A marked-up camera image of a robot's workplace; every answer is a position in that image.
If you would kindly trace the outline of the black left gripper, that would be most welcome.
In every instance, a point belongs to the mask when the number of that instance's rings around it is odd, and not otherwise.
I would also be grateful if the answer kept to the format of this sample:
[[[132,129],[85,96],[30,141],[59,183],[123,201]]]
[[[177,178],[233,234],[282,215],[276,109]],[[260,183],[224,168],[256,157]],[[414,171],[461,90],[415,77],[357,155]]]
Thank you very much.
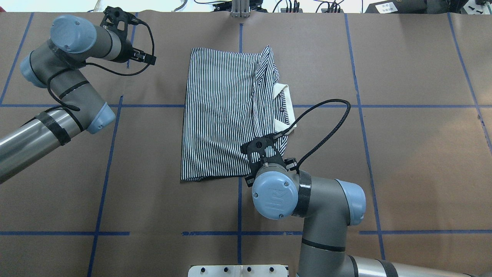
[[[156,56],[145,53],[144,51],[137,49],[132,45],[126,45],[123,46],[123,62],[126,62],[128,60],[143,62],[148,65],[155,65]]]

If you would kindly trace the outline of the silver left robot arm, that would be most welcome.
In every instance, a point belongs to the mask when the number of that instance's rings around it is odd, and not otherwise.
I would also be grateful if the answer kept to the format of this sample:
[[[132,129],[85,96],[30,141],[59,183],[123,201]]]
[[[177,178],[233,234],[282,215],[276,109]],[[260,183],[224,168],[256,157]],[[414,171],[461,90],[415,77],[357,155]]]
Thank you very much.
[[[58,16],[49,39],[20,63],[23,77],[47,89],[57,105],[32,117],[1,139],[1,182],[9,180],[76,135],[95,134],[116,115],[80,69],[88,58],[154,65],[155,52],[146,53],[128,40],[128,26],[149,24],[134,14],[107,7],[100,25],[75,15]]]

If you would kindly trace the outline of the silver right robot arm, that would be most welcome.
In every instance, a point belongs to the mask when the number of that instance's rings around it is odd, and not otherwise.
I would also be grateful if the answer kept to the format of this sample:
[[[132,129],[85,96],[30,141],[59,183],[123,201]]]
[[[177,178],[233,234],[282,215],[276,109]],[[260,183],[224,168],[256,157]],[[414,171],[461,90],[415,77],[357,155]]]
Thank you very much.
[[[294,160],[249,158],[245,179],[257,212],[268,219],[304,219],[297,277],[465,277],[466,273],[367,259],[346,253],[347,229],[366,211],[363,189],[338,179],[292,172]]]

